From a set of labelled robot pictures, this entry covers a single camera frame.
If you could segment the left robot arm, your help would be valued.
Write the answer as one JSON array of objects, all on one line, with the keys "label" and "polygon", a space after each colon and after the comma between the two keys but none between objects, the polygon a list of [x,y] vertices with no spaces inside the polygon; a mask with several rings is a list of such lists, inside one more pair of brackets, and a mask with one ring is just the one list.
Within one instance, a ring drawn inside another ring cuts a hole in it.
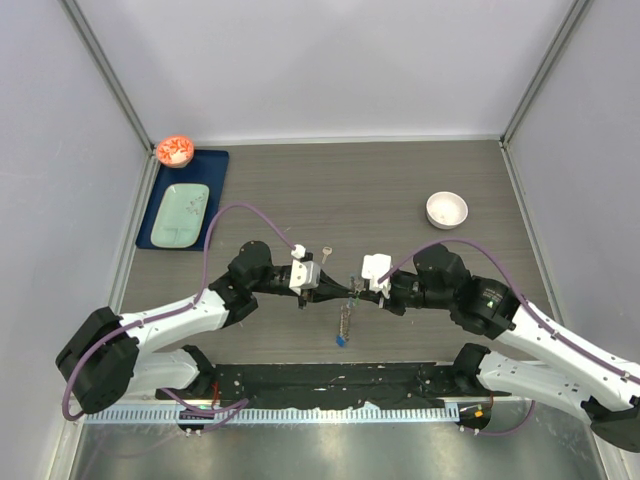
[{"label": "left robot arm", "polygon": [[66,395],[85,414],[109,408],[125,395],[169,388],[205,397],[214,369],[194,346],[168,346],[193,335],[241,322],[258,307],[256,294],[293,296],[298,305],[348,297],[347,287],[326,275],[310,253],[276,266],[261,241],[244,244],[220,278],[187,299],[155,309],[117,315],[92,312],[60,351],[55,365]]}]

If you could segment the silver key with ring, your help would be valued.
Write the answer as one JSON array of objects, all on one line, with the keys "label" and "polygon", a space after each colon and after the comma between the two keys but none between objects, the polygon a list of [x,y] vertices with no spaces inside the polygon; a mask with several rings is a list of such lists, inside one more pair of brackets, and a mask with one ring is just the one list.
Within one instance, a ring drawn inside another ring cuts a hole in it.
[{"label": "silver key with ring", "polygon": [[325,247],[322,248],[322,260],[321,260],[321,262],[323,264],[326,263],[328,257],[332,254],[332,252],[333,252],[333,249],[330,246],[325,246]]}]

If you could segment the steel key organizer blue handle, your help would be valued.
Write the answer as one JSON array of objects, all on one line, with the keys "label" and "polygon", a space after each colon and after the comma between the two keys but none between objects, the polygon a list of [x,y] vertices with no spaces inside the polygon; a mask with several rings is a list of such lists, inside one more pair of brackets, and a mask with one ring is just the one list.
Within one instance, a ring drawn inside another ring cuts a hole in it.
[{"label": "steel key organizer blue handle", "polygon": [[[357,294],[361,292],[361,287],[363,286],[363,279],[356,274],[350,275],[350,287],[354,292],[353,297],[357,297]],[[340,318],[338,324],[338,332],[336,335],[336,344],[340,348],[345,348],[349,342],[349,334],[350,334],[350,325],[351,325],[351,317],[353,310],[356,306],[351,307],[348,303],[349,299],[346,299],[345,302],[340,307]]]}]

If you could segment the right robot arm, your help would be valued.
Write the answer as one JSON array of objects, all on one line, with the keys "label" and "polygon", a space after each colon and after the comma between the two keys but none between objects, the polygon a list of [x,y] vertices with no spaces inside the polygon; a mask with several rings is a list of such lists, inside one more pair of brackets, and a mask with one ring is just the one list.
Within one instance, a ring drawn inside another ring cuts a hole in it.
[{"label": "right robot arm", "polygon": [[403,272],[385,254],[367,255],[365,290],[382,307],[443,308],[463,330],[497,341],[537,360],[531,366],[478,345],[466,345],[451,380],[465,395],[480,389],[527,397],[588,424],[609,444],[639,450],[639,365],[610,353],[547,316],[515,288],[472,275],[444,245],[412,257]]}]

